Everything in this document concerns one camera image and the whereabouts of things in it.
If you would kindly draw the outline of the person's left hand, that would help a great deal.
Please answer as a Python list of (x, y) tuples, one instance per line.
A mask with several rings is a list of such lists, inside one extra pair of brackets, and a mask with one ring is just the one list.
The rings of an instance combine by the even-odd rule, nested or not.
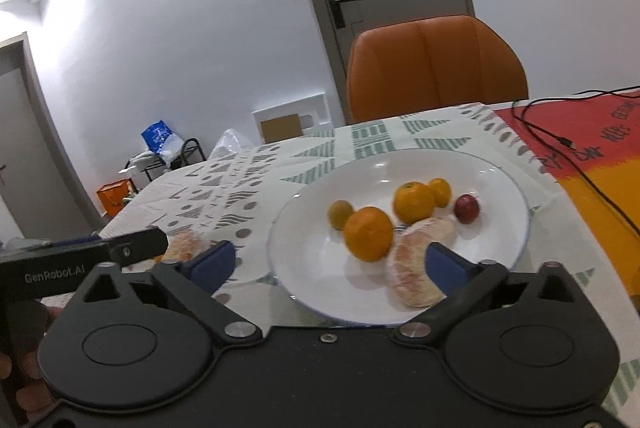
[(20, 412), (16, 419), (20, 426), (40, 417), (54, 402), (41, 376), (38, 348), (62, 311), (38, 300), (25, 300), (10, 304), (1, 315), (6, 320), (11, 343), (10, 354), (1, 352), (1, 379), (20, 375), (18, 385), (10, 388), (14, 395), (10, 404), (15, 406), (13, 414)]

